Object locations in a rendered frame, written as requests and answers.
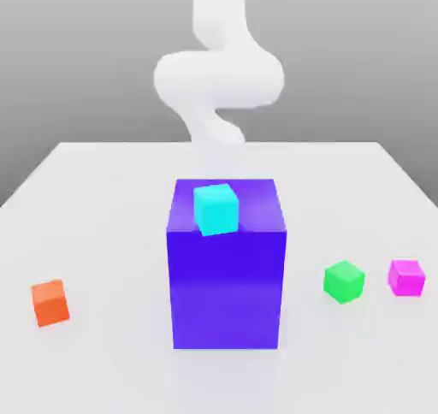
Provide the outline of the small cyan cube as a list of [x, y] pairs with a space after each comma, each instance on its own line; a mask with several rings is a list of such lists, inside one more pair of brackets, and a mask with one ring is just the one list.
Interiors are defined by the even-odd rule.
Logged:
[[238, 231], [239, 200], [229, 184], [195, 187], [193, 214], [204, 237]]

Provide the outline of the small green cube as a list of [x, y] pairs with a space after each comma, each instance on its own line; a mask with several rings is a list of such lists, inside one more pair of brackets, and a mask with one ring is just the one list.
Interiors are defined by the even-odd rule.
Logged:
[[364, 280], [365, 273], [344, 260], [325, 269], [323, 291], [340, 304], [349, 303], [362, 295]]

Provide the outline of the small orange cube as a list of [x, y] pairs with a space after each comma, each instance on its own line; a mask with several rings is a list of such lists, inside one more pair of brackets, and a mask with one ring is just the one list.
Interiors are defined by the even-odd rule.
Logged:
[[31, 287], [33, 309], [40, 328], [70, 318], [63, 282], [60, 279]]

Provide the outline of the small magenta cube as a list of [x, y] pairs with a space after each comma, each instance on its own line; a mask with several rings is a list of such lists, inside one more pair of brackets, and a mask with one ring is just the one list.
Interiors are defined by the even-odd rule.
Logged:
[[394, 259], [388, 271], [388, 285], [398, 297], [420, 297], [425, 283], [425, 273], [414, 259]]

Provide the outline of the large purple box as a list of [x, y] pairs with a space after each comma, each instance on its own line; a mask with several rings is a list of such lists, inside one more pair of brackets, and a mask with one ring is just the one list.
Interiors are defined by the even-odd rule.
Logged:
[[240, 201], [239, 229], [204, 237], [193, 191], [211, 180], [178, 179], [166, 230], [176, 349], [278, 346], [287, 228], [275, 182], [227, 180]]

